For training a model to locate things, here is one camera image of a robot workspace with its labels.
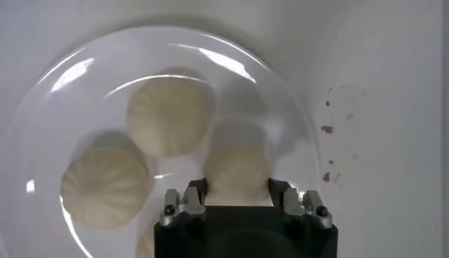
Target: white dough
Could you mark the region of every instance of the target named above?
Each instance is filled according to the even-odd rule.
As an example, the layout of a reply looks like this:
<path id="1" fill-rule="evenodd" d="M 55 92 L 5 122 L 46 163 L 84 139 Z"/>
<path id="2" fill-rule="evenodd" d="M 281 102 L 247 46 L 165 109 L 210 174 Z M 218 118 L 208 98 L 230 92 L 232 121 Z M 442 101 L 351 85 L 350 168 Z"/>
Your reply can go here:
<path id="1" fill-rule="evenodd" d="M 205 137 L 209 115 L 189 79 L 152 79 L 128 103 L 128 132 L 147 155 L 181 156 Z"/>
<path id="2" fill-rule="evenodd" d="M 144 235 L 139 240 L 135 251 L 135 258 L 153 258 L 154 257 L 154 237 L 153 225 L 150 225 Z"/>
<path id="3" fill-rule="evenodd" d="M 64 208 L 91 229 L 114 229 L 129 222 L 148 195 L 148 174 L 137 158 L 116 149 L 91 149 L 62 176 Z"/>
<path id="4" fill-rule="evenodd" d="M 269 165 L 260 152 L 249 147 L 212 150 L 204 175 L 209 188 L 206 204 L 249 205 L 263 203 L 269 195 Z"/>

